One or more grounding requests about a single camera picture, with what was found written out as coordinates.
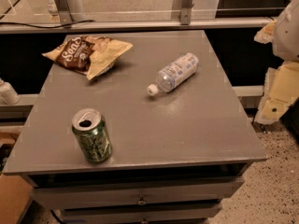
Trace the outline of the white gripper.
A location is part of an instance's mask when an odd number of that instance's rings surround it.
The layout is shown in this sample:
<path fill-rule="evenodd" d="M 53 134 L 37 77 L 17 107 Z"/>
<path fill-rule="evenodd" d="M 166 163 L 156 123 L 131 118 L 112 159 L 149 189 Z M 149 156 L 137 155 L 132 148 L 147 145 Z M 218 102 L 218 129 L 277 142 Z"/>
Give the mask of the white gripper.
<path fill-rule="evenodd" d="M 285 60 L 265 75 L 263 97 L 254 120 L 268 125 L 277 122 L 299 99 L 299 0 L 291 0 L 277 21 L 266 24 L 254 40 L 261 44 L 273 41 L 273 53 Z"/>

